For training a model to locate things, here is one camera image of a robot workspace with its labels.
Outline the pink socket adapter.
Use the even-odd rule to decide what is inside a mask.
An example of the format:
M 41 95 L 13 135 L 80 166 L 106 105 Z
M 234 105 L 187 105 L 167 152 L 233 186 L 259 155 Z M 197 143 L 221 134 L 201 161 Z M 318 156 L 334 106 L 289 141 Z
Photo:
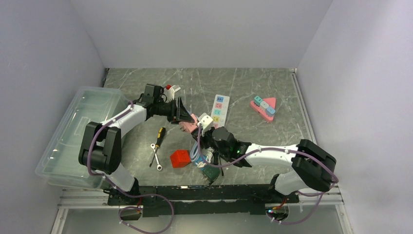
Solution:
M 198 123 L 197 116 L 195 114 L 191 114 L 190 116 L 192 117 L 193 122 L 183 122 L 182 121 L 182 122 L 179 123 L 180 129 L 183 132 L 192 133 L 193 131 L 195 131 L 198 128 L 198 126 L 197 126 L 197 123 Z

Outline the dark green cube socket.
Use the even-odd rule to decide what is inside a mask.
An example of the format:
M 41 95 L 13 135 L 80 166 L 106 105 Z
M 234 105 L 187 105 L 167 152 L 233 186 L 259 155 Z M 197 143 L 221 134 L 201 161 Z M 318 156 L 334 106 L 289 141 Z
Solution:
M 205 166 L 201 171 L 209 185 L 211 185 L 221 174 L 221 170 L 219 168 L 211 167 L 209 165 Z

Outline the red cube socket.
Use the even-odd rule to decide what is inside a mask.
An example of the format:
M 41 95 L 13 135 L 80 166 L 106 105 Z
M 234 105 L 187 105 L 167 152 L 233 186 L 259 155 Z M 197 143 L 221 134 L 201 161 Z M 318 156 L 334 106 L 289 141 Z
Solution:
M 170 161 L 173 168 L 183 168 L 191 163 L 188 150 L 176 150 L 170 155 Z

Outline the teal green charger plug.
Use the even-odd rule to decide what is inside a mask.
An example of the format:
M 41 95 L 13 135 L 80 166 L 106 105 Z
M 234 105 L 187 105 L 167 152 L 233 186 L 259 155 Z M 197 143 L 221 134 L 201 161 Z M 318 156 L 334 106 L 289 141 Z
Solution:
M 255 96 L 253 99 L 253 102 L 255 105 L 260 106 L 261 102 L 263 101 L 263 99 L 259 96 Z

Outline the pink triangular power strip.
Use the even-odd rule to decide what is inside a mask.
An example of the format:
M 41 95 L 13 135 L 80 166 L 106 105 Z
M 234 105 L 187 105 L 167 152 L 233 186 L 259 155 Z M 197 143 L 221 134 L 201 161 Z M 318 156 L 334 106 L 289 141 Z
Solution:
M 276 113 L 276 101 L 275 97 L 261 98 L 260 96 L 255 96 L 253 100 L 250 101 L 250 107 L 266 122 L 271 123 Z

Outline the black charger with thin cable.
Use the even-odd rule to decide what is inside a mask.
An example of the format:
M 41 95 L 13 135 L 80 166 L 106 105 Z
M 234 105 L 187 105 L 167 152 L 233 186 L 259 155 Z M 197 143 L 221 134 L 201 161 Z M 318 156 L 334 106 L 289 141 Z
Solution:
M 211 159 L 211 163 L 213 165 L 221 165 L 222 161 L 221 158 L 219 156 L 219 154 L 217 152 L 213 153 L 212 159 Z M 224 176 L 224 171 L 222 169 L 222 167 L 217 167 L 217 169 L 219 170 L 219 172 L 221 173 L 221 176 Z

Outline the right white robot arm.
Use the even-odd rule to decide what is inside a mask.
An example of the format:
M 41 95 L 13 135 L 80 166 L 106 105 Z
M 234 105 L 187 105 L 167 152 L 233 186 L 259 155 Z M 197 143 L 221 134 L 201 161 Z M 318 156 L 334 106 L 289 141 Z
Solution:
M 237 140 L 225 127 L 212 127 L 207 131 L 197 127 L 191 135 L 199 150 L 211 148 L 225 161 L 221 167 L 275 166 L 286 169 L 286 173 L 274 175 L 270 182 L 268 195 L 274 202 L 281 202 L 292 192 L 306 188 L 318 194 L 326 193 L 339 182 L 334 173 L 337 160 L 307 139 L 289 146 L 263 146 Z

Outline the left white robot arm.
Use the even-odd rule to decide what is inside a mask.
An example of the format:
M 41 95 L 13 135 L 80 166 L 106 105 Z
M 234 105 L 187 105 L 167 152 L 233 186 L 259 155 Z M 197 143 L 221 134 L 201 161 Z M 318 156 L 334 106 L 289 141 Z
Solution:
M 79 163 L 89 175 L 102 178 L 121 192 L 121 199 L 129 205 L 139 200 L 140 191 L 138 180 L 121 164 L 122 138 L 153 116 L 164 116 L 171 124 L 194 123 L 177 96 L 180 89 L 178 85 L 146 84 L 139 98 L 129 101 L 119 114 L 104 122 L 89 122 L 85 127 Z

